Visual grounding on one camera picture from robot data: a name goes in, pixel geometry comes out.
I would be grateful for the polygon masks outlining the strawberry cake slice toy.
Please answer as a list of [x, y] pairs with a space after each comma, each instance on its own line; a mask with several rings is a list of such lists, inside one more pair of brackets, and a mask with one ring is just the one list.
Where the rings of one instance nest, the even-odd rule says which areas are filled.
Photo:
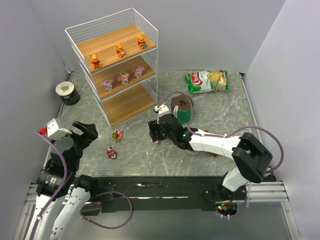
[[159, 140], [152, 142], [154, 145], [159, 145], [161, 142]]

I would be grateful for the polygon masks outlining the pink bear strawberry donut toy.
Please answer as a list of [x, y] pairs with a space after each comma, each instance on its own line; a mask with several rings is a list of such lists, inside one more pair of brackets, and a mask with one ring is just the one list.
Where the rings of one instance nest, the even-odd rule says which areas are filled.
[[111, 138], [114, 141], [120, 141], [123, 138], [123, 131], [119, 128], [116, 128], [111, 135]]

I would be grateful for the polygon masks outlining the pink bear cake toy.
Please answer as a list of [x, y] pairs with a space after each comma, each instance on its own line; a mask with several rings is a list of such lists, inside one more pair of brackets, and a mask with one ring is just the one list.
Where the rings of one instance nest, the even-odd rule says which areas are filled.
[[117, 151], [111, 146], [106, 151], [109, 159], [115, 159], [117, 157]]

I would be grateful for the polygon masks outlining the pink blue bear toy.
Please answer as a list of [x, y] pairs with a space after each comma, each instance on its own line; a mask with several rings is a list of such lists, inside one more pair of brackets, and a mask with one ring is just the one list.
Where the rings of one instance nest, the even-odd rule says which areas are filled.
[[111, 78], [106, 78], [102, 81], [101, 86], [106, 91], [111, 91], [113, 89], [113, 80]]

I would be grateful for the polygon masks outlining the pink bear green hat toy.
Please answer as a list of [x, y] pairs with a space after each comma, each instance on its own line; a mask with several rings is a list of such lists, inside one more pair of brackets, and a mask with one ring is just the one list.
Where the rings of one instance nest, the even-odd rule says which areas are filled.
[[130, 74], [128, 72], [122, 71], [120, 75], [117, 77], [117, 81], [121, 85], [127, 85], [129, 83]]

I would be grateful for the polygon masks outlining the pink pig purple bow toy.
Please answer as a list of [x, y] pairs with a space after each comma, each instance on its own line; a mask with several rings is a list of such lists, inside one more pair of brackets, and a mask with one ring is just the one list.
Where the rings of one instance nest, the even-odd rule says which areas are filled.
[[140, 78], [144, 72], [145, 68], [142, 65], [138, 65], [132, 69], [133, 76], [135, 78]]

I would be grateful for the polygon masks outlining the orange bear red shirt toy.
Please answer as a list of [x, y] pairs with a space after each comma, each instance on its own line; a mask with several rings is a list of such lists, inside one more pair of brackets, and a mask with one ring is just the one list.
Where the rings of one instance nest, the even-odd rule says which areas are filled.
[[116, 46], [116, 53], [120, 58], [124, 58], [126, 56], [124, 49], [120, 43], [118, 43]]

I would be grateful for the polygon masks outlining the small orange bear toy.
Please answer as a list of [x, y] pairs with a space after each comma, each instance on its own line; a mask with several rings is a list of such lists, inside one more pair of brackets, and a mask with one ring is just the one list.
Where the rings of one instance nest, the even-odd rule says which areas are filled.
[[147, 44], [145, 42], [145, 39], [142, 35], [139, 35], [137, 37], [137, 45], [140, 49], [145, 49], [147, 47]]

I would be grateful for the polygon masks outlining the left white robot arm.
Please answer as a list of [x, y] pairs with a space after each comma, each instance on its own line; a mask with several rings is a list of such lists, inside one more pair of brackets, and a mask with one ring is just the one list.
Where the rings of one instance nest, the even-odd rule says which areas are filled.
[[81, 134], [64, 128], [58, 118], [35, 131], [52, 150], [37, 180], [27, 240], [63, 239], [85, 203], [98, 192], [97, 179], [88, 175], [76, 177], [84, 149], [99, 136], [96, 125], [79, 121], [72, 125]]

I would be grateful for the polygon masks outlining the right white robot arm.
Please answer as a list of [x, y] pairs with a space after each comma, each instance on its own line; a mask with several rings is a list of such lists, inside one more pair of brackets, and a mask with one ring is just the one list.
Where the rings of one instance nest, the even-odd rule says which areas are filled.
[[156, 143], [170, 139], [179, 149], [207, 152], [234, 160], [236, 167], [224, 176], [222, 188], [235, 192], [247, 183], [263, 181], [273, 158], [271, 152], [251, 133], [217, 137], [198, 128], [183, 127], [173, 114], [148, 122], [149, 136]]

